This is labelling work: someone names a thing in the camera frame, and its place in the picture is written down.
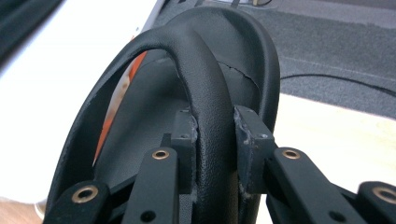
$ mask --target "wooden surface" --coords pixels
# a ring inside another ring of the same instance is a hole
[[[356,192],[363,181],[396,185],[396,121],[281,94],[275,137],[305,152],[330,181]],[[271,223],[265,201],[258,223]],[[0,202],[0,223],[40,223],[32,205]]]

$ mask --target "orange strip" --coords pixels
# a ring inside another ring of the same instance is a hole
[[[129,72],[130,82],[134,78],[134,75],[136,74],[137,69],[139,68],[140,64],[143,62],[143,59],[146,57],[146,54],[147,54],[147,52],[145,51],[134,59],[134,64],[132,65],[131,71]],[[94,157],[95,160],[99,156],[99,153],[102,149],[103,143],[105,142],[105,139],[107,137],[108,130],[110,129],[111,124],[113,123],[113,119],[114,119],[114,117],[107,118],[103,124],[102,132],[100,134],[99,141],[98,141],[98,146],[96,147],[96,153],[95,153],[95,157]]]

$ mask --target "black leather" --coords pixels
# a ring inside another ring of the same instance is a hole
[[[152,58],[148,53],[92,169],[111,94],[128,63],[146,49],[167,51],[176,70],[163,51],[154,50]],[[272,131],[278,95],[276,50],[254,19],[228,8],[187,11],[163,28],[138,36],[99,79],[64,145],[48,207],[79,181],[95,178],[111,187],[135,175],[145,151],[157,147],[162,134],[170,132],[176,109],[190,102],[199,125],[192,221],[235,223],[239,217],[239,223],[254,223],[260,197],[239,194],[238,200],[232,105],[256,110]],[[189,215],[184,208],[181,220],[191,220],[183,217]]]

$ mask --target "gray fabric surface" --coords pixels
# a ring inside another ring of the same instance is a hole
[[[167,23],[196,1],[170,1],[156,25]],[[396,91],[394,1],[273,0],[266,7],[238,7],[273,38],[281,76],[325,74]],[[204,6],[228,7],[215,1]],[[396,119],[396,98],[379,90],[328,77],[282,80],[281,92]]]

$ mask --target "cord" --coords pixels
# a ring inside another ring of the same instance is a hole
[[[365,83],[365,82],[362,82],[362,81],[358,81],[358,80],[354,80],[354,79],[350,79],[350,78],[347,78],[347,77],[337,77],[337,76],[326,75],[326,74],[295,74],[295,75],[289,75],[289,76],[281,77],[280,80],[285,80],[285,79],[295,78],[295,77],[328,77],[328,78],[340,79],[340,80],[344,80],[344,81],[360,84],[362,86],[371,88],[373,90],[381,91],[381,92],[384,92],[385,94],[388,94],[390,96],[396,97],[396,91],[392,91],[392,90],[387,89],[387,88],[383,88],[383,87],[380,87],[380,86],[368,84],[368,83]]]

